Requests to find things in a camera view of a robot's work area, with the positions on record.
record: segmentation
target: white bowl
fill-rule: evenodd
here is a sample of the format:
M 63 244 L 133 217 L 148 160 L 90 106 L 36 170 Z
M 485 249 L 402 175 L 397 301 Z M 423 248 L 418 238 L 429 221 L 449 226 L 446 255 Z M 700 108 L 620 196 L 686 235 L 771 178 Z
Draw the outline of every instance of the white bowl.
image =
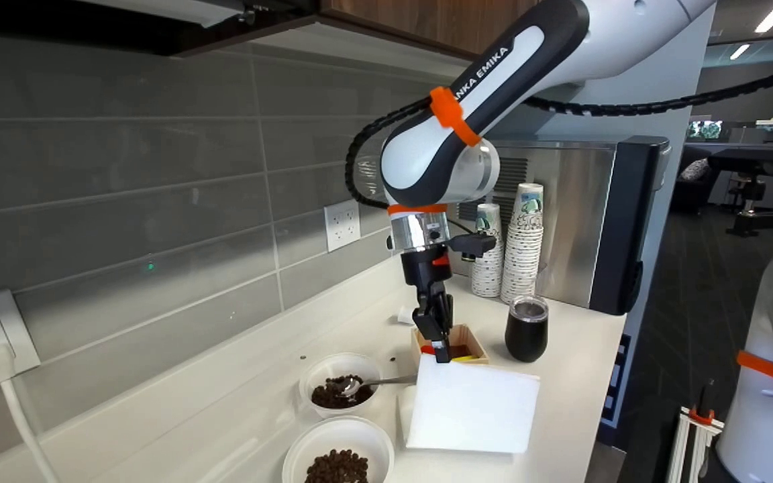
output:
M 368 483 L 384 483 L 395 463 L 395 450 L 386 431 L 368 419 L 341 416 L 326 419 L 297 438 L 285 455 L 282 483 L 304 483 L 307 468 L 331 449 L 350 449 L 360 458 L 368 458 Z
M 353 354 L 353 352 L 341 352 L 334 354 L 315 363 L 300 378 L 298 387 L 300 388 L 300 397 L 303 404 L 312 407 L 321 418 L 333 418 L 334 416 L 358 415 L 363 413 L 371 405 L 372 400 L 378 395 L 378 388 L 374 388 L 372 397 L 365 400 L 362 404 L 357 404 L 347 409 L 327 409 L 318 406 L 312 402 L 312 392 L 318 386 L 323 386 L 328 377 L 347 376 L 356 374 L 362 377 L 363 381 L 371 379 L 382 379 L 380 367 L 374 363 L 374 360 L 367 358 L 362 354 Z

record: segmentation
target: black tumbler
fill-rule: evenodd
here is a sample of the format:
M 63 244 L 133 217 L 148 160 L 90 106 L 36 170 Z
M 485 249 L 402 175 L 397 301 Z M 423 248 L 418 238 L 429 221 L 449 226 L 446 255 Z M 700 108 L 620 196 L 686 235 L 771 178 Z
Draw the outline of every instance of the black tumbler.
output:
M 517 297 L 509 307 L 506 348 L 513 358 L 533 362 L 547 348 L 547 303 L 542 297 Z

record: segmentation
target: white paper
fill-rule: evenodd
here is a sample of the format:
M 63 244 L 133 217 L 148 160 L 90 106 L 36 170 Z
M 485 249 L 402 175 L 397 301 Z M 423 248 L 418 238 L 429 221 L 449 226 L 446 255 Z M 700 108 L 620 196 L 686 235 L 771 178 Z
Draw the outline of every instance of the white paper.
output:
M 487 365 L 419 361 L 407 447 L 527 451 L 540 381 Z

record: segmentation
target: spoon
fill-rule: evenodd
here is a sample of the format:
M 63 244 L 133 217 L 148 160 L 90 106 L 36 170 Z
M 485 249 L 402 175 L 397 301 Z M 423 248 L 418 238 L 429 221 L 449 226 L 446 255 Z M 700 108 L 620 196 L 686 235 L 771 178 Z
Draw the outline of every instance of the spoon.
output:
M 393 377 L 391 379 L 375 379 L 374 381 L 359 382 L 353 377 L 343 377 L 340 381 L 331 382 L 338 388 L 341 388 L 342 395 L 345 397 L 351 397 L 356 394 L 363 386 L 380 386 L 381 384 L 412 384 L 417 381 L 417 375 L 411 374 L 410 376 Z

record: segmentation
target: franka emika robot arm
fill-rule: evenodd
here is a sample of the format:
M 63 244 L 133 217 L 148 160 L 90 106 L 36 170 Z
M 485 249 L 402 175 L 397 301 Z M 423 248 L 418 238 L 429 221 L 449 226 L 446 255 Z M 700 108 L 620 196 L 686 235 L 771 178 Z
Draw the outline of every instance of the franka emika robot arm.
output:
M 460 117 L 479 136 L 530 95 L 562 83 L 617 76 L 684 30 L 715 0 L 543 0 L 525 12 L 451 86 Z M 426 109 L 384 142 L 381 176 L 393 247 L 407 284 L 417 288 L 413 320 L 449 356 L 453 300 L 448 248 L 472 259 L 494 247 L 484 235 L 450 237 L 447 203 L 473 201 L 494 189 L 497 150 L 469 146 Z

